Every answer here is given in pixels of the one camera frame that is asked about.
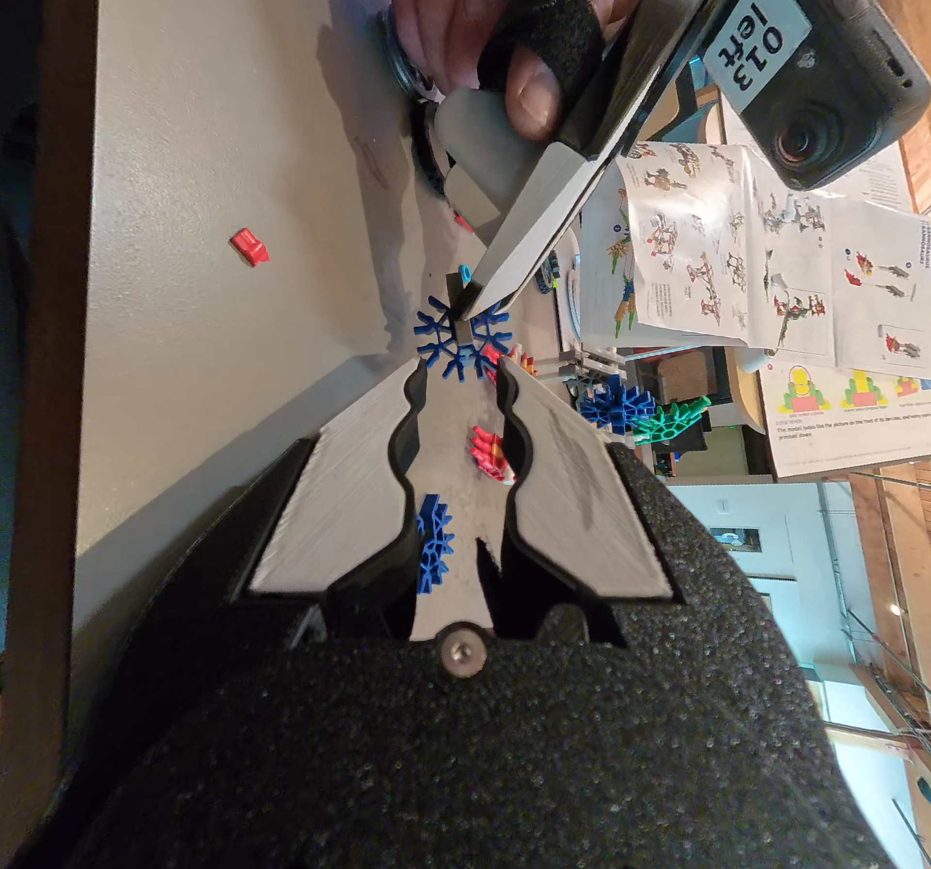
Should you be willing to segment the white booklet stand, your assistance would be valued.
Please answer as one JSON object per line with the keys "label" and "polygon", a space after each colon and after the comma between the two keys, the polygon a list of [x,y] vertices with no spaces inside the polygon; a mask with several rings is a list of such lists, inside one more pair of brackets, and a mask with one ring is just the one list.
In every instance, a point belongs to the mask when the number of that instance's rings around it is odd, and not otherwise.
{"label": "white booklet stand", "polygon": [[556,278],[557,311],[563,346],[581,346],[581,251],[572,227],[561,237],[555,251],[560,269]]}

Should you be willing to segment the person's left hand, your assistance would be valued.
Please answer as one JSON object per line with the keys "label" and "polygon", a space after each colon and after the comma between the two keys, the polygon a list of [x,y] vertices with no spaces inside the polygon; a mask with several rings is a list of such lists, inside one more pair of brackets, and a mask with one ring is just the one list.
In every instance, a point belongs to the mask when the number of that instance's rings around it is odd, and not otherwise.
{"label": "person's left hand", "polygon": [[[599,31],[624,20],[637,0],[587,0],[582,25]],[[505,0],[392,0],[397,36],[407,56],[448,95],[477,88],[482,51],[493,38]],[[530,142],[546,142],[561,124],[569,81],[563,80],[568,51],[545,59],[538,46],[513,45],[507,69],[506,111],[515,130]]]}

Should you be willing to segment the toy dinosaur model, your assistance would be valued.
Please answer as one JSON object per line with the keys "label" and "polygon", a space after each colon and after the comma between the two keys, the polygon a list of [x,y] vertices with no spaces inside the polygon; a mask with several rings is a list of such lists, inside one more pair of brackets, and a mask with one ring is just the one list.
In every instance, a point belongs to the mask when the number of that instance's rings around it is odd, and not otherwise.
{"label": "toy dinosaur model", "polygon": [[[532,377],[537,376],[534,359],[524,353],[519,344],[502,353],[486,342],[481,355],[482,376],[494,386],[497,365],[503,355],[516,361]],[[578,376],[571,366],[569,380],[565,383],[569,385],[576,411],[597,430],[621,437],[632,435],[635,447],[648,445],[660,476],[674,475],[682,453],[706,450],[704,427],[707,424],[710,431],[710,418],[705,420],[705,417],[711,407],[706,396],[661,406],[648,391],[625,384],[619,374],[602,374],[591,379]],[[469,453],[485,476],[507,486],[515,482],[516,475],[504,455],[500,434],[474,426]]]}

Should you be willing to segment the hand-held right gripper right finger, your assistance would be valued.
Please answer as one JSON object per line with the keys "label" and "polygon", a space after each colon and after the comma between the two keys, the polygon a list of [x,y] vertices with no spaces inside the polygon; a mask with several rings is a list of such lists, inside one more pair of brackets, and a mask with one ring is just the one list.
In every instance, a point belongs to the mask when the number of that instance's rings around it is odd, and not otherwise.
{"label": "hand-held right gripper right finger", "polygon": [[622,642],[614,608],[677,596],[608,436],[517,363],[497,366],[506,499],[496,635],[534,640],[568,607],[586,642]]}

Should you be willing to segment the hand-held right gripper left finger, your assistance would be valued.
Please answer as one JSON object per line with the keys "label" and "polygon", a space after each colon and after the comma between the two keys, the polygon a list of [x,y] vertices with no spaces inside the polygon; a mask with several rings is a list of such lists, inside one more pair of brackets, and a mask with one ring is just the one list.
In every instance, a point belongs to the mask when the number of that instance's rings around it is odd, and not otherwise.
{"label": "hand-held right gripper left finger", "polygon": [[422,534],[408,475],[427,368],[413,358],[323,425],[248,580],[309,598],[336,637],[408,640]]}

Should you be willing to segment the small red clip piece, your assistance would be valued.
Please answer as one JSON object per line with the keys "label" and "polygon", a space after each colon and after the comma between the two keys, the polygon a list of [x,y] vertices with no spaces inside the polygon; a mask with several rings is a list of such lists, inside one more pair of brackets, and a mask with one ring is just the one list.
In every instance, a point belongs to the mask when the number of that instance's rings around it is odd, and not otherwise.
{"label": "small red clip piece", "polygon": [[265,244],[249,228],[241,228],[230,236],[229,245],[251,267],[256,268],[270,260]]}

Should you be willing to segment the large white instruction sheet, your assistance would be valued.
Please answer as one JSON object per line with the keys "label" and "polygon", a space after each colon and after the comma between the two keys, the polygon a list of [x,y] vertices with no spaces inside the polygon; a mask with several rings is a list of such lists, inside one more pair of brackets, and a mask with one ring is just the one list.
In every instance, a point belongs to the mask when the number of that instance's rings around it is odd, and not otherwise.
{"label": "large white instruction sheet", "polygon": [[801,209],[824,208],[828,292],[792,286],[787,338],[760,370],[774,477],[927,458],[929,219],[890,146]]}

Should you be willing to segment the grey clip connector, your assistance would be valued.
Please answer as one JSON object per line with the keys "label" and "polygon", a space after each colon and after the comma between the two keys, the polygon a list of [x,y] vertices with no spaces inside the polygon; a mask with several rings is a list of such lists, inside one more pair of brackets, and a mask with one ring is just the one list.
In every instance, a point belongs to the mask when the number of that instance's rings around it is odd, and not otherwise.
{"label": "grey clip connector", "polygon": [[449,300],[449,328],[452,338],[460,348],[470,347],[473,344],[472,322],[471,318],[466,315],[469,306],[472,304],[473,292],[469,286],[470,281],[471,270],[464,265],[446,276]]}

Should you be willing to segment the round wooden table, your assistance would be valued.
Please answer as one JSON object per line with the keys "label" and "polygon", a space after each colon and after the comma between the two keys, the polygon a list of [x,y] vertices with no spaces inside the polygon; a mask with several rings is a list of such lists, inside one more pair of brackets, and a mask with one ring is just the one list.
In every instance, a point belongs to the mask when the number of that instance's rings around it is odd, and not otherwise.
{"label": "round wooden table", "polygon": [[739,353],[746,350],[729,347],[725,350],[725,362],[731,402],[741,420],[741,435],[749,471],[752,474],[771,472],[762,468],[764,462],[772,461],[771,446],[766,433],[759,371],[748,371],[742,365]]}

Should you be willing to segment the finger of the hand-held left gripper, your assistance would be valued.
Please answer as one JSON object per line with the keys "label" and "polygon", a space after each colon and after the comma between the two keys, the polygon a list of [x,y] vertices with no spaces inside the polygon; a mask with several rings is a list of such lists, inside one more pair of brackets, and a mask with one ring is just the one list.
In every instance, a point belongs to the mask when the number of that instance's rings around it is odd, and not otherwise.
{"label": "finger of the hand-held left gripper", "polygon": [[562,142],[546,148],[472,270],[460,297],[461,319],[496,303],[507,308],[561,239],[611,160],[612,146],[591,159]]}

